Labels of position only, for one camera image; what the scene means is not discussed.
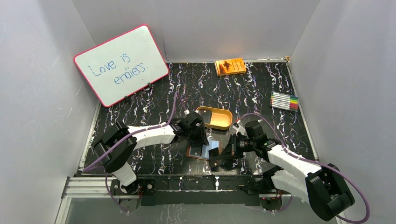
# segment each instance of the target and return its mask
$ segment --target orange box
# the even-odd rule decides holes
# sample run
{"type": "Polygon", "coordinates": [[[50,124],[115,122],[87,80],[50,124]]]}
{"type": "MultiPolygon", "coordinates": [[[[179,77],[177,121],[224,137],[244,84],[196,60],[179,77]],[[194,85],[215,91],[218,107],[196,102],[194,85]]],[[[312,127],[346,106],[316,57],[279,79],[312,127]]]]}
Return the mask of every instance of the orange box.
{"type": "Polygon", "coordinates": [[[226,76],[246,72],[246,67],[241,57],[214,61],[214,64],[216,67],[217,76],[226,76]]]}

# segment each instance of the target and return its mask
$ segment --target table surface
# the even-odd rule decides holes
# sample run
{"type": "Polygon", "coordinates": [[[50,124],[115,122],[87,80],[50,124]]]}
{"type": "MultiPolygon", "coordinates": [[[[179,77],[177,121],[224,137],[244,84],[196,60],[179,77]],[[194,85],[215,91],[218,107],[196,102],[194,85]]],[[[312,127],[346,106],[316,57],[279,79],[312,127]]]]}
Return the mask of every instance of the table surface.
{"type": "MultiPolygon", "coordinates": [[[[245,63],[245,66],[247,72],[244,74],[218,77],[213,63],[170,63],[169,75],[156,81],[153,89],[133,94],[128,98],[129,103],[122,101],[109,108],[100,107],[92,142],[117,121],[130,126],[165,122],[170,116],[173,97],[178,89],[190,111],[198,106],[227,109],[232,112],[234,121],[245,113],[263,115],[290,150],[314,159],[301,112],[269,106],[272,91],[295,95],[287,64],[245,63]]],[[[177,103],[176,116],[184,116],[180,103],[177,103]]],[[[242,123],[250,120],[257,120],[257,117],[247,116],[242,123]]],[[[264,124],[262,122],[267,136],[274,138],[271,128],[264,124]]],[[[220,140],[223,146],[227,144],[230,134],[230,131],[207,129],[208,137],[220,140]]],[[[85,166],[96,159],[90,147],[85,166]]],[[[138,175],[261,175],[273,167],[251,152],[213,172],[208,161],[186,157],[184,143],[139,148],[133,151],[128,163],[138,175]]],[[[85,174],[105,173],[98,168],[85,174]]]]}

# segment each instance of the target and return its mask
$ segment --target whiteboard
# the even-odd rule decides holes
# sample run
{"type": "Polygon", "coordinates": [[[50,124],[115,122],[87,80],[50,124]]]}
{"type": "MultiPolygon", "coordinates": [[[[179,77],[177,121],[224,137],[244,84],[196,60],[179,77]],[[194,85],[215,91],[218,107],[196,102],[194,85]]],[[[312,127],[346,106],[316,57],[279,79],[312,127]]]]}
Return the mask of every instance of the whiteboard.
{"type": "Polygon", "coordinates": [[[74,63],[105,107],[169,73],[146,25],[76,55],[74,63]]]}

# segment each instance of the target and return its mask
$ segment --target marker set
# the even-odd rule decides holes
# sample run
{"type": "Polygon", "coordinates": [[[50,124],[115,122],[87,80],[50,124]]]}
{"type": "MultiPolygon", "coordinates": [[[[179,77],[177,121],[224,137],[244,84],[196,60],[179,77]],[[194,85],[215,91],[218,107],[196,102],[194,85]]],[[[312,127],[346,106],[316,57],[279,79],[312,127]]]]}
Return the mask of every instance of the marker set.
{"type": "Polygon", "coordinates": [[[272,91],[269,105],[274,108],[297,112],[298,97],[272,91]]]}

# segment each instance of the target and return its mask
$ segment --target gray wall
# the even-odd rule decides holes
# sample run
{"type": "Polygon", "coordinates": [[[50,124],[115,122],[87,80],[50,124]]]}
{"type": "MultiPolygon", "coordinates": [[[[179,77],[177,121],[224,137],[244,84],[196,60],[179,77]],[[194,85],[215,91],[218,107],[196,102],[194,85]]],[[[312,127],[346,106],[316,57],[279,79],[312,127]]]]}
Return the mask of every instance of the gray wall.
{"type": "Polygon", "coordinates": [[[92,46],[70,0],[0,0],[0,223],[55,221],[98,102],[73,64],[92,46]]]}
{"type": "Polygon", "coordinates": [[[366,193],[372,224],[396,220],[395,28],[393,0],[322,0],[290,59],[319,159],[366,193]]]}
{"type": "Polygon", "coordinates": [[[319,0],[73,0],[96,44],[146,23],[171,61],[290,56],[319,0]]]}

